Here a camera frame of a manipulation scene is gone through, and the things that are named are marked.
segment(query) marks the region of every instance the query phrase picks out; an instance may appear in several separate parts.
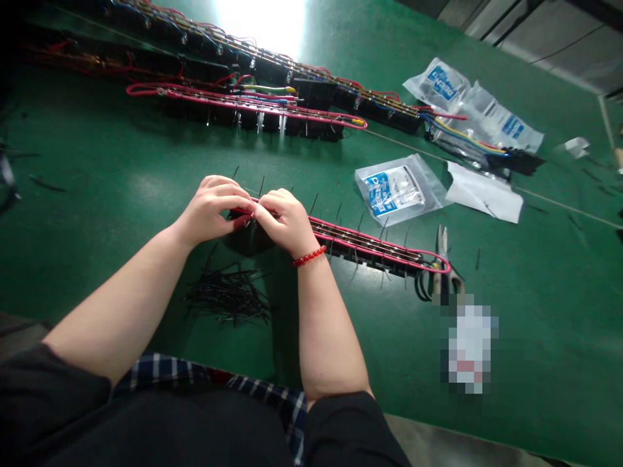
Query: plastic bag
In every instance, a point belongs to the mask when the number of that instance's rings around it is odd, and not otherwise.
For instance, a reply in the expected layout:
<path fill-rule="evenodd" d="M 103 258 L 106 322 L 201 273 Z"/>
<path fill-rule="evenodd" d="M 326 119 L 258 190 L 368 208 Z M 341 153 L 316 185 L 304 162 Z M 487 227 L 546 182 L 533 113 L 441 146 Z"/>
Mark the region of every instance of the plastic bag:
<path fill-rule="evenodd" d="M 426 71 L 403 86 L 420 101 L 453 114 L 471 87 L 467 78 L 435 57 Z"/>
<path fill-rule="evenodd" d="M 456 113 L 465 115 L 467 120 L 447 119 L 446 125 L 499 149 L 514 147 L 534 153 L 543 142 L 543 133 L 503 107 L 478 81 L 461 100 Z M 448 135 L 439 139 L 457 142 Z"/>
<path fill-rule="evenodd" d="M 419 154 L 357 169 L 355 181 L 370 214 L 381 225 L 391 226 L 452 204 Z"/>

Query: plaid shirt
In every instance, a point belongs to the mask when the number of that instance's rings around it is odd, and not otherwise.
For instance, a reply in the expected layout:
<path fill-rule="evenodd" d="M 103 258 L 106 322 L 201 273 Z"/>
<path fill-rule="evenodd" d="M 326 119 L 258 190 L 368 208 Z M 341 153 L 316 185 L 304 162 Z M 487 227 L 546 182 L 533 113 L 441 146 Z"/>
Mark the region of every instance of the plaid shirt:
<path fill-rule="evenodd" d="M 307 417 L 305 393 L 266 381 L 215 370 L 157 352 L 145 352 L 113 390 L 112 397 L 141 389 L 175 389 L 182 385 L 222 384 L 274 408 L 284 426 L 294 465 L 303 465 L 303 431 Z"/>

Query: blue label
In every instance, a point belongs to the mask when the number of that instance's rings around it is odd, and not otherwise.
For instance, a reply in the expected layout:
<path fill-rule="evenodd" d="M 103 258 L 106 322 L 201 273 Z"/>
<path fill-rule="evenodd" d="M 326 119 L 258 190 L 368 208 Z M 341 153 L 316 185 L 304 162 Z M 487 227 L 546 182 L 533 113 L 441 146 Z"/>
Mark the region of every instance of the blue label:
<path fill-rule="evenodd" d="M 456 95 L 457 91 L 448 80 L 447 73 L 439 65 L 428 74 L 427 78 L 435 83 L 433 84 L 433 89 L 443 96 L 446 101 L 450 102 Z"/>
<path fill-rule="evenodd" d="M 521 120 L 511 115 L 502 128 L 502 133 L 511 136 L 513 139 L 519 138 L 519 135 L 523 133 L 526 127 L 521 123 Z"/>
<path fill-rule="evenodd" d="M 375 216 L 378 217 L 398 209 L 392 200 L 389 178 L 385 172 L 368 177 L 364 182 L 370 189 L 370 206 L 372 206 Z"/>

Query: hand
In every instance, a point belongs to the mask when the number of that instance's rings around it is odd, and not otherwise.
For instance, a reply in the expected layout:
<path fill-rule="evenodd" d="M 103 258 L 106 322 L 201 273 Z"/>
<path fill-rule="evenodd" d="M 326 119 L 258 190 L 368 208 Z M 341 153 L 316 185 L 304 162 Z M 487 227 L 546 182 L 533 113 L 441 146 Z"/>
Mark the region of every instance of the hand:
<path fill-rule="evenodd" d="M 243 208 L 254 210 L 255 203 L 235 181 L 220 175 L 208 175 L 197 193 L 171 229 L 184 244 L 195 248 L 199 243 L 222 237 L 242 228 L 250 216 L 226 221 L 220 213 Z"/>
<path fill-rule="evenodd" d="M 276 219 L 267 210 L 275 212 Z M 320 244 L 313 234 L 305 208 L 288 190 L 280 188 L 264 195 L 252 214 L 273 241 L 293 259 L 316 251 Z"/>

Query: pile of cable ties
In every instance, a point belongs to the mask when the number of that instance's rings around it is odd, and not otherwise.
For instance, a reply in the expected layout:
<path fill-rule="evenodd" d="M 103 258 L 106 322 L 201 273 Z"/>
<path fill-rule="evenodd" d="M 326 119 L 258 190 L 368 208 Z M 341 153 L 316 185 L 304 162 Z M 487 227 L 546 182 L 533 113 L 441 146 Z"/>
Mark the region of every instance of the pile of cable ties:
<path fill-rule="evenodd" d="M 236 271 L 227 272 L 234 266 Z M 204 271 L 198 281 L 189 284 L 189 311 L 195 317 L 213 316 L 220 322 L 232 322 L 234 327 L 261 320 L 267 324 L 273 308 L 266 295 L 253 285 L 253 281 L 267 275 L 262 274 L 262 269 L 242 270 L 240 263 Z"/>

